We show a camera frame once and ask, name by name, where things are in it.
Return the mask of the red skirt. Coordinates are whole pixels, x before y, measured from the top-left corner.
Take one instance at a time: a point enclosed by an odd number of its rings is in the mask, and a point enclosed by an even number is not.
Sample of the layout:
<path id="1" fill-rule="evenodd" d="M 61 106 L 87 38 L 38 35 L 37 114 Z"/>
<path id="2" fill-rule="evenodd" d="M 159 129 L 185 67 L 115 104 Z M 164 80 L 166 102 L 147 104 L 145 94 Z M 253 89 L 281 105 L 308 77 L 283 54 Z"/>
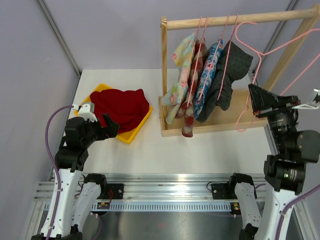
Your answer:
<path id="1" fill-rule="evenodd" d="M 107 126 L 103 119 L 103 115 L 107 114 L 113 122 L 119 124 L 120 134 L 136 128 L 150 108 L 142 89 L 121 91 L 112 88 L 94 91 L 90 94 L 90 100 L 94 103 L 94 114 L 101 125 Z"/>

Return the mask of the pink hanger of red skirt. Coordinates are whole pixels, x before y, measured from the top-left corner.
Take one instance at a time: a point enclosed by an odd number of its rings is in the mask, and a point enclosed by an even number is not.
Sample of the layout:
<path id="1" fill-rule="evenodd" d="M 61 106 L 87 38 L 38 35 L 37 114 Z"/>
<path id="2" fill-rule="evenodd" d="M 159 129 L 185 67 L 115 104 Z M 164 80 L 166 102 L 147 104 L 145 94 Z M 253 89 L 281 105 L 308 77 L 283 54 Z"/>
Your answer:
<path id="1" fill-rule="evenodd" d="M 260 68 L 261 68 L 262 61 L 263 61 L 262 57 L 265 57 L 265 56 L 267 56 L 267 55 L 270 55 L 270 54 L 272 54 L 272 53 L 274 53 L 274 52 L 276 52 L 276 51 L 278 51 L 278 50 L 280 50 L 280 49 L 282 49 L 282 48 L 284 48 L 284 47 L 288 48 L 291 44 L 298 42 L 298 40 L 302 40 L 304 37 L 307 37 L 309 34 L 311 34 L 311 33 L 313 33 L 313 32 L 319 32 L 319 31 L 320 31 L 319 28 L 311 28 L 311 29 L 307 30 L 307 31 L 304 32 L 304 33 L 298 34 L 296 37 L 293 37 L 290 41 L 287 41 L 287 42 L 285 42 L 284 44 L 282 44 L 282 45 L 280 45 L 280 46 L 278 46 L 278 47 L 276 47 L 276 48 L 274 48 L 274 49 L 272 49 L 272 50 L 270 50 L 270 51 L 261 52 L 261 51 L 256 50 L 255 48 L 251 47 L 250 45 L 246 44 L 245 42 L 243 42 L 242 40 L 240 40 L 239 37 L 238 37 L 238 29 L 239 29 L 242 25 L 257 25 L 257 24 L 258 24 L 257 22 L 245 21 L 245 22 L 240 23 L 240 24 L 235 28 L 235 31 L 234 31 L 234 35 L 235 35 L 236 40 L 237 40 L 239 43 L 241 43 L 242 45 L 244 45 L 245 47 L 247 47 L 249 50 L 252 50 L 254 53 L 256 53 L 257 56 L 258 56 L 258 58 L 259 58 L 258 66 L 257 66 L 256 71 L 255 71 L 255 74 L 254 74 L 254 76 L 253 76 L 253 82 L 252 82 L 253 84 L 256 83 L 257 76 L 258 76 L 259 70 L 260 70 Z M 292 87 L 292 85 L 293 85 L 319 58 L 320 58 L 320 54 L 318 54 L 318 55 L 309 63 L 309 65 L 307 65 L 307 66 L 305 67 L 305 69 L 287 86 L 287 88 L 285 88 L 285 89 L 282 91 L 281 96 L 282 96 L 286 91 L 288 91 L 288 90 Z M 247 129 L 249 129 L 249 128 L 252 126 L 252 124 L 253 124 L 254 122 L 256 122 L 256 120 L 253 120 L 253 121 L 251 121 L 245 128 L 242 128 L 242 129 L 238 128 L 238 124 L 239 124 L 242 116 L 244 115 L 244 113 L 246 113 L 246 112 L 249 110 L 249 97 L 250 97 L 250 95 L 248 94 L 247 99 L 246 99 L 246 102 L 245 102 L 245 104 L 246 104 L 246 109 L 244 109 L 244 110 L 241 112 L 240 116 L 238 117 L 238 119 L 237 119 L 237 121 L 236 121 L 236 123 L 235 123 L 235 125 L 234 125 L 234 129 L 235 129 L 237 132 L 239 132 L 239 133 L 245 132 Z"/>

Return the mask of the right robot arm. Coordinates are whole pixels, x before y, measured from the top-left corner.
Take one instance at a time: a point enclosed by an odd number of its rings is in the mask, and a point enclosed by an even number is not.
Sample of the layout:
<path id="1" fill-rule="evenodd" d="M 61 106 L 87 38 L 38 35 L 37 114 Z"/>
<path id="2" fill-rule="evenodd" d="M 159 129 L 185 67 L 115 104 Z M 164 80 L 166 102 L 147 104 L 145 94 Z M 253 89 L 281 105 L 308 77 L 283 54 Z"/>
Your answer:
<path id="1" fill-rule="evenodd" d="M 276 154 L 268 155 L 263 172 L 266 180 L 263 212 L 256 202 L 251 176 L 234 173 L 227 193 L 237 198 L 242 217 L 241 240 L 284 240 L 293 206 L 319 189 L 302 194 L 306 165 L 320 157 L 320 134 L 315 130 L 297 130 L 299 110 L 320 107 L 320 91 L 314 89 L 313 100 L 302 104 L 296 95 L 281 96 L 257 85 L 248 85 L 253 115 L 266 118 L 276 146 Z"/>

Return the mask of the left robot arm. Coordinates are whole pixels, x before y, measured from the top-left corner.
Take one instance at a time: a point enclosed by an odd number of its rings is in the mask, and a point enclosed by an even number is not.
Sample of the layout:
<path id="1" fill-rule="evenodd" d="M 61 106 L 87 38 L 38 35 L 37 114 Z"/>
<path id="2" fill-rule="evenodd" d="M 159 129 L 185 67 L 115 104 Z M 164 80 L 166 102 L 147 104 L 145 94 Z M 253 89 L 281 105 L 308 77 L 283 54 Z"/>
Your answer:
<path id="1" fill-rule="evenodd" d="M 33 240 L 81 240 L 83 227 L 96 199 L 107 196 L 109 187 L 106 176 L 89 173 L 83 181 L 79 196 L 76 188 L 85 162 L 88 148 L 96 141 L 115 138 L 119 124 L 108 114 L 103 115 L 106 126 L 99 120 L 80 116 L 66 121 L 65 136 L 54 158 L 56 179 L 47 218 L 39 234 Z"/>

